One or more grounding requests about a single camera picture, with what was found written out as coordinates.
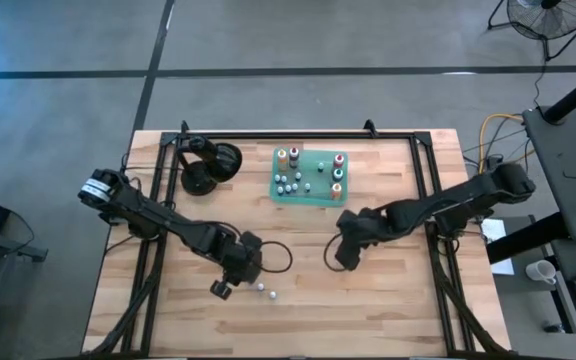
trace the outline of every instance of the green pegboard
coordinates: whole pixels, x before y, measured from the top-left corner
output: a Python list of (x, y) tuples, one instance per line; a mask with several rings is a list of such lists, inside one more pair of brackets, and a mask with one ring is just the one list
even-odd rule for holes
[[(290, 152), (290, 148), (276, 148), (273, 152), (272, 160), (272, 173), (270, 175), (270, 198), (273, 201), (280, 203), (290, 204), (303, 204), (313, 206), (342, 206), (348, 199), (348, 154), (344, 151), (327, 151), (327, 150), (299, 150), (299, 164), (296, 169), (287, 167), (286, 171), (279, 171), (279, 164), (277, 161), (277, 153), (280, 149), (284, 149), (286, 153)], [(331, 197), (330, 188), (335, 183), (332, 179), (333, 160), (337, 154), (344, 156), (344, 177), (339, 182), (341, 184), (341, 197), (333, 200)], [(319, 172), (317, 167), (319, 163), (324, 163), (324, 171)], [(301, 173), (301, 181), (295, 180), (295, 174)], [(288, 178), (287, 184), (298, 184), (297, 192), (290, 194), (277, 194), (277, 187), (284, 186), (281, 182), (275, 183), (275, 175), (286, 176)], [(305, 184), (310, 184), (310, 191), (306, 192)]]

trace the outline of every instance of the wooden tabletop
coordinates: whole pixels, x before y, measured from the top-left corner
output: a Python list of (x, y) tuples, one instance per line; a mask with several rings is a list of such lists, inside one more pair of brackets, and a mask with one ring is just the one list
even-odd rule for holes
[[(431, 133), (443, 188), (466, 181), (456, 131)], [(129, 167), (154, 166), (160, 134), (135, 133)], [(347, 209), (358, 212), (362, 207), (418, 198), (407, 141), (229, 142), (243, 152), (239, 173), (203, 197), (187, 195), (177, 186), (177, 211), (190, 219), (227, 221), (263, 240), (284, 242), (294, 254), (294, 264), (287, 273), (262, 272), (258, 281), (267, 291), (260, 293), (254, 285), (241, 284), (223, 301), (208, 291), (212, 282), (221, 278), (221, 268), (192, 254), (177, 237), (169, 235), (151, 356), (445, 355), (423, 227), (410, 236), (363, 251), (357, 270), (334, 273), (325, 267), (322, 254), (324, 245), (337, 231), (335, 222), (343, 208), (277, 204), (268, 195), (273, 149), (297, 146), (348, 153)], [(425, 154), (423, 149), (420, 151), (428, 191), (432, 193)], [(138, 176), (143, 193), (149, 194), (152, 172), (144, 169), (127, 175)], [(164, 199), (167, 178), (165, 172), (159, 200)], [(114, 228), (108, 246), (127, 235), (125, 227)], [(460, 240), (457, 258), (468, 306), (493, 338), (509, 348), (484, 242), (476, 235)], [(98, 345), (126, 309), (138, 248), (139, 241), (131, 240), (105, 257), (84, 350)], [(331, 249), (330, 259), (336, 264), (334, 251)], [(287, 261), (279, 247), (264, 247), (263, 256), (267, 268), (282, 268)], [(269, 299), (269, 291), (276, 291), (277, 299)], [(141, 339), (144, 312), (145, 306), (138, 318), (133, 346), (138, 346)], [(463, 349), (452, 307), (451, 318), (458, 348)]]

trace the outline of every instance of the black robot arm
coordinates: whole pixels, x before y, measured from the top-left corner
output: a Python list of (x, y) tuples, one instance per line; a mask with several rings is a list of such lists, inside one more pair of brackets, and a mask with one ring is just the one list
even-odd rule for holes
[(131, 234), (137, 237), (153, 239), (166, 230), (179, 236), (193, 253), (222, 266), (223, 279), (215, 281), (210, 291), (224, 300), (232, 292), (228, 283), (234, 286), (241, 281), (254, 283), (259, 276), (260, 238), (244, 232), (237, 241), (238, 231), (225, 224), (189, 220), (145, 197), (120, 172), (95, 170), (77, 196), (84, 204), (101, 211), (99, 216), (106, 222), (113, 217), (126, 219)]
[(337, 220), (342, 241), (335, 258), (347, 270), (359, 264), (361, 249), (409, 235), (434, 216), (439, 235), (455, 236), (468, 219), (489, 216), (497, 203), (526, 201), (535, 185), (517, 164), (502, 164), (494, 171), (420, 200), (400, 200), (359, 214), (345, 210)]

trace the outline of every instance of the gray floor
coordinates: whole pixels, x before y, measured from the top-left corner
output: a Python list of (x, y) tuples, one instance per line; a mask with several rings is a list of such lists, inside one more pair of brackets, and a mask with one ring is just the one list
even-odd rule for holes
[[(0, 71), (145, 70), (164, 2), (0, 0)], [(160, 68), (539, 65), (538, 43), (512, 29), (485, 31), (495, 3), (178, 1)], [(576, 65), (576, 41), (553, 64)], [(357, 128), (370, 118), (381, 128), (456, 128), (466, 149), (488, 114), (533, 106), (537, 77), (159, 79), (144, 127), (177, 129), (185, 119), (202, 129)], [(576, 73), (547, 74), (539, 101), (574, 86)], [(23, 214), (36, 244), (50, 249), (44, 264), (17, 264), (0, 308), (0, 359), (78, 352), (108, 228), (76, 194), (93, 169), (119, 165), (143, 87), (143, 79), (0, 80), (0, 203)], [(509, 122), (501, 133), (516, 129)], [(493, 152), (509, 156), (525, 140), (500, 141)], [(555, 211), (537, 157), (529, 167), (537, 193), (498, 215)], [(513, 348), (576, 358), (576, 336), (540, 331), (553, 318), (548, 298), (500, 297)]]

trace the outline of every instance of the cup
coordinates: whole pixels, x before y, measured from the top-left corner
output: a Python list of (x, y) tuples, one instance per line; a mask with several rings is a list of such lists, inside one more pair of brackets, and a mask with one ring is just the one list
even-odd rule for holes
[(526, 266), (526, 275), (532, 280), (543, 281), (550, 285), (555, 285), (557, 279), (555, 279), (555, 274), (557, 269), (555, 265), (551, 264), (547, 260), (539, 260)]

